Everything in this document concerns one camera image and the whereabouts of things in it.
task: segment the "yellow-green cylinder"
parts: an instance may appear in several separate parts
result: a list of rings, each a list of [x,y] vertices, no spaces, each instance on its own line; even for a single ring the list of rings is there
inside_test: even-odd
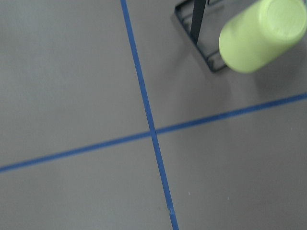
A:
[[[221,57],[231,69],[251,73],[298,43],[306,29],[302,0],[259,0],[223,27]]]

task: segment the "blue tape line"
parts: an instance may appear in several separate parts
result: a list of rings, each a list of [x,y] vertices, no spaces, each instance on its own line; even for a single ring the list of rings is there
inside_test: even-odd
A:
[[[110,147],[110,146],[113,146],[113,145],[118,145],[118,144],[130,142],[130,141],[135,141],[135,140],[139,140],[139,139],[142,139],[142,138],[148,138],[148,137],[150,137],[150,132],[144,132],[144,133],[131,135],[131,136],[128,136],[128,137],[118,138],[118,139],[114,139],[114,140],[110,140],[110,141],[105,141],[105,142],[81,147],[81,148],[78,148],[78,149],[72,149],[72,150],[68,150],[68,151],[65,151],[65,152],[55,153],[55,154],[48,155],[48,156],[45,156],[45,157],[40,157],[40,158],[36,158],[36,159],[32,159],[32,160],[22,161],[22,162],[18,162],[18,163],[14,163],[14,164],[10,164],[10,165],[0,167],[0,173],[4,173],[4,172],[7,172],[7,171],[16,170],[16,169],[20,169],[20,168],[24,168],[24,167],[29,167],[29,166],[32,166],[32,165],[41,164],[41,163],[45,163],[45,162],[48,162],[48,161],[54,161],[54,160],[57,160],[57,159],[60,159],[60,158],[66,158],[66,157],[75,156],[75,155],[79,155],[79,154],[83,154],[83,153],[88,153],[88,152],[91,152],[91,151],[94,151],[94,150],[99,150],[99,149],[107,148],[107,147]]]
[[[160,129],[156,130],[156,133],[158,135],[160,135],[160,134],[164,134],[164,133],[174,132],[174,131],[177,131],[177,130],[181,130],[181,129],[185,129],[185,128],[189,128],[189,127],[193,127],[193,126],[198,126],[198,125],[203,125],[203,124],[206,124],[206,123],[209,123],[209,122],[223,120],[223,119],[231,118],[231,117],[234,117],[234,116],[249,114],[249,113],[252,113],[252,112],[256,112],[256,111],[260,111],[260,110],[264,110],[264,109],[269,109],[269,108],[277,107],[277,106],[280,106],[280,105],[290,104],[290,103],[294,103],[294,102],[298,102],[298,101],[306,100],[306,99],[307,99],[307,93],[303,93],[303,94],[283,98],[283,99],[276,100],[276,101],[271,101],[271,102],[267,102],[267,103],[263,103],[263,104],[259,104],[259,105],[254,105],[254,106],[250,106],[250,107],[246,107],[246,108],[242,108],[242,109],[233,110],[233,111],[222,113],[222,114],[219,114],[219,115],[213,115],[213,116],[204,117],[204,118],[193,120],[193,121],[188,121],[188,122],[185,122],[185,123],[180,123],[180,124],[173,125],[173,126],[160,128]],[[48,155],[48,156],[45,156],[45,157],[40,157],[40,158],[36,158],[36,159],[32,159],[32,160],[22,161],[22,162],[18,162],[18,163],[14,163],[14,164],[10,164],[10,165],[0,167],[0,173],[4,173],[6,171],[16,170],[16,169],[20,169],[20,168],[23,168],[23,167],[36,165],[36,164],[41,164],[41,163],[45,163],[45,162],[48,162],[48,161],[54,161],[54,160],[57,160],[57,159],[60,159],[60,158],[65,158],[65,157],[69,157],[69,156],[83,154],[83,153],[87,153],[89,151],[107,148],[107,147],[111,147],[111,146],[114,146],[114,145],[123,144],[123,143],[126,143],[126,142],[135,141],[135,140],[139,140],[139,139],[142,139],[142,138],[148,138],[148,137],[151,137],[151,133],[150,132],[144,132],[144,133],[139,133],[139,134],[123,137],[123,138],[118,138],[118,139],[114,139],[114,140],[110,140],[110,141],[105,141],[105,142],[93,144],[93,145],[90,145],[90,146],[81,147],[81,148],[78,148],[78,149],[72,149],[72,150],[65,151],[65,152],[55,153],[55,154]]]
[[[149,100],[148,100],[148,95],[147,95],[147,90],[145,87],[145,82],[144,82],[144,77],[143,77],[143,73],[141,69],[139,55],[138,55],[138,51],[137,51],[135,40],[134,40],[134,35],[133,35],[133,30],[132,30],[132,25],[130,21],[129,12],[128,12],[127,3],[126,3],[126,0],[121,0],[120,2],[121,2],[123,14],[124,14],[125,23],[126,23],[126,28],[127,28],[128,38],[129,38],[132,56],[134,60],[134,65],[135,65],[135,69],[136,69],[138,80],[139,80],[139,85],[140,85],[140,90],[142,94],[146,116],[147,116],[148,126],[149,126],[150,134],[152,137],[152,141],[153,141],[153,148],[154,148],[155,156],[156,156],[157,163],[158,163],[159,173],[160,173],[160,177],[162,181],[162,187],[163,187],[164,195],[166,199],[166,205],[169,210],[169,216],[171,219],[173,230],[179,230],[172,197],[171,197],[171,193],[170,193],[169,186],[168,186],[166,172],[165,172],[165,168],[163,164],[159,141],[158,141],[155,127],[154,127],[153,115],[152,115],[152,111],[151,111]]]
[[[204,118],[200,118],[200,119],[193,120],[193,121],[188,121],[188,122],[173,125],[173,126],[160,128],[160,129],[157,129],[156,132],[157,132],[157,134],[169,133],[169,132],[173,132],[173,131],[188,128],[188,127],[203,125],[203,124],[206,124],[206,123],[209,123],[209,122],[214,122],[214,121],[218,121],[218,120],[231,118],[233,116],[249,114],[249,113],[256,112],[256,111],[260,111],[260,110],[269,109],[269,108],[272,108],[272,107],[277,107],[277,106],[280,106],[280,105],[285,105],[285,104],[301,101],[301,100],[304,100],[304,99],[307,99],[307,93],[303,93],[303,94],[299,94],[299,95],[296,95],[296,96],[287,97],[287,98],[283,98],[283,99],[280,99],[280,100],[271,101],[271,102],[267,102],[267,103],[263,103],[263,104],[253,105],[253,106],[233,110],[233,111],[222,113],[222,114],[204,117]]]

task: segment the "floor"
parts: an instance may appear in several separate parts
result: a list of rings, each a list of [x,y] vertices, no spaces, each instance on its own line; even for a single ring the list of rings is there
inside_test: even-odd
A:
[[[307,37],[212,74],[179,2],[0,2],[0,229],[306,229]]]

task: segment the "black metal rod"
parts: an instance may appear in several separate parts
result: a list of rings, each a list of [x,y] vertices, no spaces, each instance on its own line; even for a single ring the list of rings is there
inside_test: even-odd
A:
[[[197,43],[201,31],[201,22],[205,11],[207,0],[195,0],[193,8],[193,18],[191,25],[191,37]]]

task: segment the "black metal stand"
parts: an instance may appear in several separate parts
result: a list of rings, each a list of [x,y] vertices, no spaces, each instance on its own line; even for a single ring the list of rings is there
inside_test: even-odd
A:
[[[226,64],[223,62],[221,64],[216,64],[215,62],[216,56],[218,56],[219,59],[221,59],[219,50],[216,50],[210,54],[205,54],[200,49],[200,47],[197,45],[197,42],[198,42],[200,30],[201,30],[201,23],[203,20],[203,15],[204,15],[206,5],[212,6],[221,1],[223,0],[214,0],[214,1],[213,0],[212,1],[210,0],[186,0],[175,7],[176,17],[178,18],[180,24],[185,29],[186,33],[188,34],[193,44],[198,49],[198,51],[200,52],[200,54],[202,55],[209,69],[212,72],[217,72],[225,68]],[[184,8],[186,8],[188,5],[193,4],[193,2],[194,2],[193,13],[188,13],[186,15],[183,15],[182,11],[184,10]],[[189,29],[189,26],[187,26],[186,24],[186,20],[190,19],[191,17],[192,17],[192,23]]]

